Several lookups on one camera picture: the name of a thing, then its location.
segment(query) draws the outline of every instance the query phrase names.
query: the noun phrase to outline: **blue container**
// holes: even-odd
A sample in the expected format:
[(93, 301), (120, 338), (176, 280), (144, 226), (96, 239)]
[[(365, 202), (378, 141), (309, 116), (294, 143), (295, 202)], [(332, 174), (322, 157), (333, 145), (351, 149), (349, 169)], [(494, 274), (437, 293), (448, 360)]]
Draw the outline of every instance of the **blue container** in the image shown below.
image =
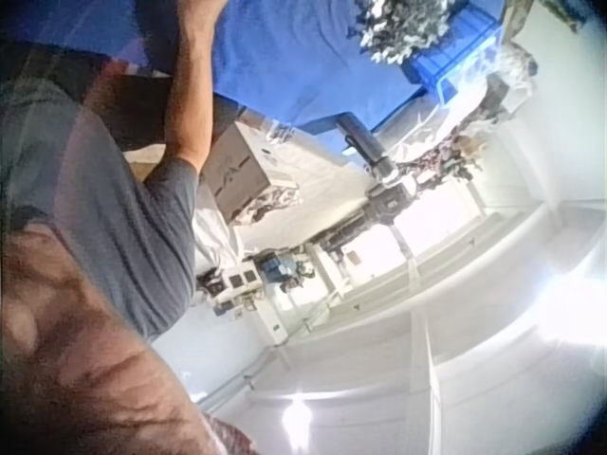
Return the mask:
[(466, 5), (451, 20), (441, 43), (420, 50), (408, 62), (429, 92), (447, 104), (466, 84), (497, 70), (502, 26), (490, 14)]

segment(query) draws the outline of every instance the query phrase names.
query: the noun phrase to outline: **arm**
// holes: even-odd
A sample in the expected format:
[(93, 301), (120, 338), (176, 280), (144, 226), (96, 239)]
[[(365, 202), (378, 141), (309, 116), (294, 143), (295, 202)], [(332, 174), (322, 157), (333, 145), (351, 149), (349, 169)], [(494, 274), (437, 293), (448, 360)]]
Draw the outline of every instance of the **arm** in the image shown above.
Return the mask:
[(9, 453), (215, 454), (205, 418), (54, 234), (3, 244), (0, 409)]
[(226, 0), (181, 0), (180, 44), (166, 121), (167, 157), (200, 173), (211, 148), (214, 27)]

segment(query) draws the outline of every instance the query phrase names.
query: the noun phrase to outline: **white cloth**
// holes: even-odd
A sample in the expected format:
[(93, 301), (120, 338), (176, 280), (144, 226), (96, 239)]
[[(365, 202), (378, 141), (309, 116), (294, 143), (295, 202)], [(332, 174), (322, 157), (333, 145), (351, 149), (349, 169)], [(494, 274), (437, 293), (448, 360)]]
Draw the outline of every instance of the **white cloth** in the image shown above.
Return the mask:
[(244, 257), (242, 240), (234, 228), (226, 224), (204, 181), (196, 193), (192, 225), (196, 275), (214, 267), (225, 269), (241, 263)]

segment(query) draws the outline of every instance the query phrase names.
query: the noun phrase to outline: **tan object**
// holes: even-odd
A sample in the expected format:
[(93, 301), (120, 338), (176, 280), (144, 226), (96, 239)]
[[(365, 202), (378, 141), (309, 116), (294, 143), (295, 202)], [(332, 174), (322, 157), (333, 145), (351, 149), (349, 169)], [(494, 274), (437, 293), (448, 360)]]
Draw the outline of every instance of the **tan object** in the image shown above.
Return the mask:
[(272, 188), (297, 188), (266, 135), (241, 122), (217, 139), (202, 173), (226, 223)]

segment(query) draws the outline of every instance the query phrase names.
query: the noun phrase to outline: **bright window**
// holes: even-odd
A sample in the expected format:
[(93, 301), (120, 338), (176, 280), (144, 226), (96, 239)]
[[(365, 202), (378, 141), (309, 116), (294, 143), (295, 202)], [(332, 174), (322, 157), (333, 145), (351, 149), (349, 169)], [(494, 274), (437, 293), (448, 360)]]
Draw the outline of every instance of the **bright window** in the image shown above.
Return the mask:
[(478, 215), (466, 185), (450, 180), (436, 190), (423, 192), (396, 217), (395, 225), (413, 254), (419, 256)]

